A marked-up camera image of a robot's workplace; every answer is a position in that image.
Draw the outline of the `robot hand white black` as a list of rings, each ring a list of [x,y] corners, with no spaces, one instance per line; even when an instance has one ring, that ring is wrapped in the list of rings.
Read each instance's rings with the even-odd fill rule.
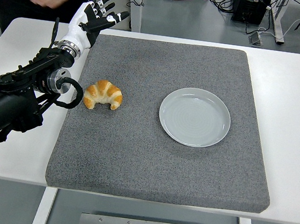
[[[66,44],[84,51],[92,47],[100,31],[111,28],[129,17],[129,12],[114,13],[110,0],[88,0],[81,4],[71,19],[67,34],[61,39]]]

